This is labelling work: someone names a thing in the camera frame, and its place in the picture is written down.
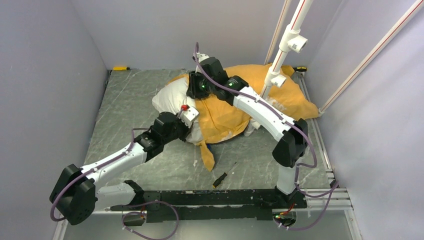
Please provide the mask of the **white pillow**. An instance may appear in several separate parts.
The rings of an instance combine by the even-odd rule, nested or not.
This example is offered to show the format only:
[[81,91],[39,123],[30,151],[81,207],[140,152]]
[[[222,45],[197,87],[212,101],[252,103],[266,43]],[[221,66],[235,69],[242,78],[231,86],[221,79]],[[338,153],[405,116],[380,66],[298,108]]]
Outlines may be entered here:
[[[187,76],[177,77],[152,98],[153,107],[160,113],[170,112],[173,114],[177,114],[182,105],[196,108],[195,100],[186,95],[188,86]],[[199,119],[200,116],[194,121],[192,130],[186,138],[187,142],[195,145],[203,140]]]

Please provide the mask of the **yellow blue pillowcase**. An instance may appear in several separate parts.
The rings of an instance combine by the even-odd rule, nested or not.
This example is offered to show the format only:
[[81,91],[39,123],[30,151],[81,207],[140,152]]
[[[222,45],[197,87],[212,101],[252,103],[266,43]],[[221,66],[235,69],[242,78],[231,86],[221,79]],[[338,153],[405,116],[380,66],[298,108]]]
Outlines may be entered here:
[[[280,72],[286,77],[285,82],[281,87],[273,86],[265,100],[295,120],[317,118],[319,109],[306,99],[300,86],[291,78],[295,72],[293,67],[283,65]],[[167,84],[182,76],[188,77],[188,74],[178,75]],[[199,112],[198,122],[203,136],[203,140],[195,145],[200,147],[203,165],[210,172],[215,166],[215,159],[212,152],[207,149],[207,145],[217,144],[241,134],[248,126],[251,117],[214,95],[195,100],[195,107]]]

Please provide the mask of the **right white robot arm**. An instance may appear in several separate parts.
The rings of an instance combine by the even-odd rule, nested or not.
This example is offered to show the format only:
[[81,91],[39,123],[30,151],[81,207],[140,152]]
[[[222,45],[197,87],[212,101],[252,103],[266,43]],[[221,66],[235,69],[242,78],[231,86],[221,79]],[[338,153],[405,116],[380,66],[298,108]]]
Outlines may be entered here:
[[195,53],[196,69],[189,72],[187,95],[193,99],[217,97],[221,102],[248,114],[277,141],[272,156],[278,163],[275,200],[287,208],[295,201],[296,163],[307,148],[308,124],[279,112],[260,97],[240,76],[228,76],[220,61],[207,54]]

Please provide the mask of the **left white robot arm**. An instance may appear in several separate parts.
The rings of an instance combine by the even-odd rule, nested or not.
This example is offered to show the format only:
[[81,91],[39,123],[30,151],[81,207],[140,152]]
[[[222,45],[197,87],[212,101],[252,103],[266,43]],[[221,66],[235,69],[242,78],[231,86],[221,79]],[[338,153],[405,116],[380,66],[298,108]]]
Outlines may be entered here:
[[185,141],[199,112],[194,107],[179,113],[161,112],[138,136],[131,133],[129,144],[94,163],[66,166],[49,197],[50,219],[78,225],[93,212],[123,205],[131,210],[144,203],[143,189],[132,180],[107,186],[114,177],[142,165],[163,152],[166,144]]

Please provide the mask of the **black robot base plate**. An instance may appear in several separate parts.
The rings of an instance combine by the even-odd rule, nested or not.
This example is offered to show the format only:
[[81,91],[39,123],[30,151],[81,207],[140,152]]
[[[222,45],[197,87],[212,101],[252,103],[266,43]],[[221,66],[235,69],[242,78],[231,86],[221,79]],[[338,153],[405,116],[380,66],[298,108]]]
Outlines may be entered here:
[[278,210],[305,209],[307,201],[298,191],[286,196],[277,188],[224,190],[143,190],[134,181],[136,196],[127,204],[110,207],[118,211],[146,211],[147,223],[175,220],[256,219],[271,220]]

